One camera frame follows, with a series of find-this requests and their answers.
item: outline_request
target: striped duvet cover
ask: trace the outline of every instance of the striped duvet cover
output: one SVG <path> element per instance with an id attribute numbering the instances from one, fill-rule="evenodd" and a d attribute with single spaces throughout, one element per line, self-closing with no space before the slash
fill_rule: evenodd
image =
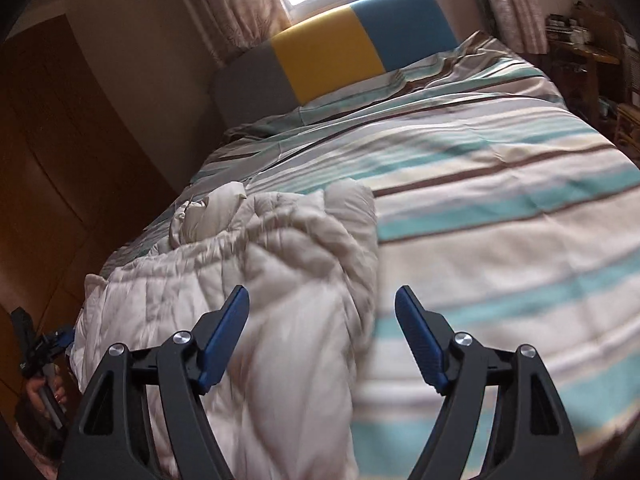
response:
<path id="1" fill-rule="evenodd" d="M 452 52 L 228 132 L 175 203 L 102 273 L 141 256 L 185 200 L 231 180 L 308 193 L 357 179 L 376 197 L 378 321 L 352 423 L 363 477 L 406 478 L 442 399 L 393 316 L 404 284 L 484 345 L 529 342 L 581 451 L 640 404 L 640 171 L 570 114 L 542 72 L 477 33 Z M 488 391 L 468 473 L 492 423 Z"/>

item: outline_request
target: black clamp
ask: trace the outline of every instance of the black clamp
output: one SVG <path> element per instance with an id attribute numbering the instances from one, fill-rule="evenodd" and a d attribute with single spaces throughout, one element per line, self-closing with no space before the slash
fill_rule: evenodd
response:
<path id="1" fill-rule="evenodd" d="M 162 409 L 182 480 L 232 480 L 200 402 L 217 384 L 249 313 L 236 286 L 222 309 L 161 346 L 105 353 L 82 398 L 60 466 L 60 480 L 163 478 L 151 434 L 146 386 L 160 387 Z M 426 383 L 445 397 L 409 480 L 459 480 L 473 443 L 484 389 L 498 401 L 481 480 L 578 480 L 580 462 L 566 412 L 536 349 L 485 348 L 422 308 L 408 286 L 396 316 Z"/>
<path id="2" fill-rule="evenodd" d="M 113 344 L 92 375 L 62 455 L 59 480 L 162 479 L 146 402 L 160 387 L 162 410 L 182 480 L 232 480 L 200 396 L 218 384 L 249 316 L 236 286 L 220 310 L 158 347 Z"/>
<path id="3" fill-rule="evenodd" d="M 16 308 L 12 311 L 11 322 L 22 353 L 22 361 L 20 362 L 22 376 L 25 379 L 31 379 L 33 376 L 41 374 L 49 381 L 52 380 L 56 375 L 53 362 L 73 343 L 75 331 L 70 326 L 63 326 L 55 332 L 42 334 L 36 338 L 33 320 L 22 308 Z M 38 394 L 49 413 L 52 425 L 60 433 L 60 439 L 64 439 L 68 421 L 64 408 L 56 401 L 49 381 L 38 390 Z"/>
<path id="4" fill-rule="evenodd" d="M 409 286 L 396 317 L 422 377 L 445 397 L 409 480 L 459 480 L 473 443 L 486 386 L 498 386 L 481 480 L 579 480 L 574 433 L 551 377 L 531 345 L 485 348 L 424 310 Z"/>

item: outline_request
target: wooden desk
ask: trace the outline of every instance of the wooden desk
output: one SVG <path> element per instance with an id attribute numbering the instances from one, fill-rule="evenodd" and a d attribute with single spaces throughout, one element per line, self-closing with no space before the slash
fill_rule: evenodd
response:
<path id="1" fill-rule="evenodd" d="M 598 63 L 606 63 L 619 65 L 620 60 L 601 48 L 591 45 L 583 45 L 578 43 L 565 43 L 564 41 L 549 40 L 549 45 L 554 50 L 563 50 L 570 52 L 575 56 L 580 56 L 586 60 L 587 65 L 587 83 L 584 88 L 584 100 L 589 109 L 589 122 L 591 126 L 597 128 L 600 122 L 600 90 L 598 86 Z"/>

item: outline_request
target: finger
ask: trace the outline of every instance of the finger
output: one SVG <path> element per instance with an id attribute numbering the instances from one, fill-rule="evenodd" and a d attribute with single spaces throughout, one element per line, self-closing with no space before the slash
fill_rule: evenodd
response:
<path id="1" fill-rule="evenodd" d="M 36 393 L 41 387 L 44 386 L 47 380 L 44 377 L 32 377 L 25 385 L 27 392 Z"/>
<path id="2" fill-rule="evenodd" d="M 27 391 L 27 396 L 29 397 L 30 403 L 33 405 L 37 412 L 45 413 L 47 411 L 44 407 L 44 402 L 42 402 L 42 399 L 37 392 Z"/>

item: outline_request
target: floral curtain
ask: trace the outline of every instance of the floral curtain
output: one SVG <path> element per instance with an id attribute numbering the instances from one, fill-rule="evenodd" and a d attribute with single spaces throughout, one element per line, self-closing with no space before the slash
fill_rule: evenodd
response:
<path id="1" fill-rule="evenodd" d="M 519 54 L 546 54 L 545 17 L 538 0 L 490 0 L 505 44 Z"/>
<path id="2" fill-rule="evenodd" d="M 184 0 L 219 67 L 290 26 L 280 0 Z"/>

